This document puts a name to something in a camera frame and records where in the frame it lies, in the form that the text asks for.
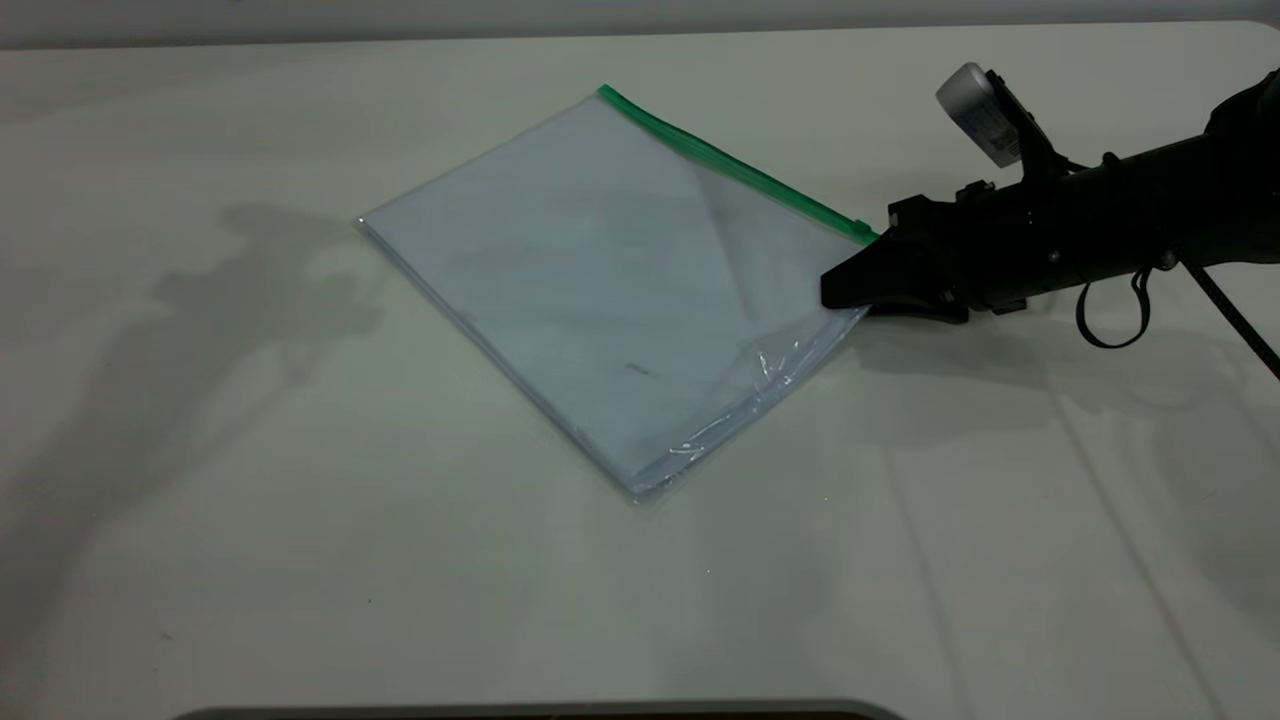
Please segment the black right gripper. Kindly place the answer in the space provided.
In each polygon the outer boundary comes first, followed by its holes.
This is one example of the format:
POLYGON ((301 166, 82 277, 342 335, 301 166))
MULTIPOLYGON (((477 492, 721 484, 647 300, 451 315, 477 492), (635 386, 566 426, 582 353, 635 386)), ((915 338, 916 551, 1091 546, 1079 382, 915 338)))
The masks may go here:
POLYGON ((1149 272, 1175 255, 1171 214, 1185 145, 1005 188, 975 182, 952 201, 918 195, 892 231, 820 275, 828 309, 965 324, 1023 310, 1038 295, 1149 272))

